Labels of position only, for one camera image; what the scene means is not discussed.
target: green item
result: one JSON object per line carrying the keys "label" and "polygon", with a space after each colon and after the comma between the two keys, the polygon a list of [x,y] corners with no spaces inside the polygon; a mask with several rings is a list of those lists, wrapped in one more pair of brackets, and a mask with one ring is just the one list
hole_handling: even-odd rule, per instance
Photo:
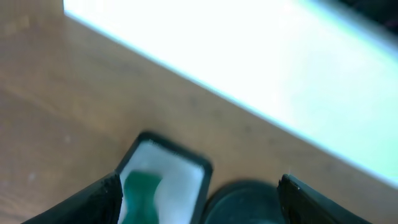
{"label": "green item", "polygon": [[124,183],[127,214],[122,224],[159,224],[154,203],[158,175],[132,171]]}

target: round black lid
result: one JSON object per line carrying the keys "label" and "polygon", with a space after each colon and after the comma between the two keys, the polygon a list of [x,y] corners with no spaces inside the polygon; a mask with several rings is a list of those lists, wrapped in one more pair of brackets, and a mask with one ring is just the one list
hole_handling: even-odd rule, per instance
{"label": "round black lid", "polygon": [[285,223],[276,187],[258,180],[228,184],[212,196],[201,224]]}

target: wood grain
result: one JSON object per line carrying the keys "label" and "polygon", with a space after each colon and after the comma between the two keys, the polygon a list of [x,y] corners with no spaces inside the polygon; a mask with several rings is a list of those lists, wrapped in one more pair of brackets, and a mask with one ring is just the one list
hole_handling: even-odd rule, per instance
{"label": "wood grain", "polygon": [[12,121],[0,137],[0,222],[99,179],[151,129],[210,158],[211,192],[291,172],[370,222],[398,223],[397,190],[69,18],[0,41],[0,89],[0,120]]}

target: black frame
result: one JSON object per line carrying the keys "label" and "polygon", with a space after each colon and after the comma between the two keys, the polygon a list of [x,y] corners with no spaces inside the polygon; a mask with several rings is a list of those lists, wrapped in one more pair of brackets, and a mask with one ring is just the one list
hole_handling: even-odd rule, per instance
{"label": "black frame", "polygon": [[130,149],[128,150],[128,152],[126,153],[126,155],[123,157],[122,161],[116,168],[115,171],[118,174],[120,174],[122,172],[122,170],[124,169],[126,164],[129,162],[130,158],[132,157],[132,155],[134,154],[134,152],[136,151],[136,149],[138,148],[138,146],[140,145],[140,143],[142,141],[153,141],[154,143],[162,146],[164,149],[169,150],[172,153],[176,153],[179,156],[182,156],[182,157],[188,159],[189,161],[192,161],[192,162],[202,166],[203,170],[205,171],[205,175],[203,176],[203,180],[202,180],[201,187],[199,190],[197,202],[195,204],[195,209],[193,211],[193,215],[192,215],[191,222],[190,222],[191,224],[199,223],[202,213],[203,213],[203,209],[206,204],[208,188],[210,185],[210,179],[211,179],[211,175],[213,173],[213,167],[212,167],[210,161],[205,159],[202,156],[199,156],[199,155],[189,151],[186,147],[180,146],[178,144],[175,144],[172,141],[169,141],[168,139],[166,139],[165,137],[163,137],[159,134],[156,134],[152,131],[144,131],[138,135],[138,137],[133,142]]}

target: wooden table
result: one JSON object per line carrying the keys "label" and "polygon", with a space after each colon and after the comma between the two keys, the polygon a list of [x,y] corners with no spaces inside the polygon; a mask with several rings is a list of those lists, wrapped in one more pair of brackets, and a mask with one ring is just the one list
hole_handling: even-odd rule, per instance
{"label": "wooden table", "polygon": [[0,39],[0,223],[111,172],[145,129],[208,157],[210,193],[291,172],[371,222],[398,223],[397,190],[67,17]]}

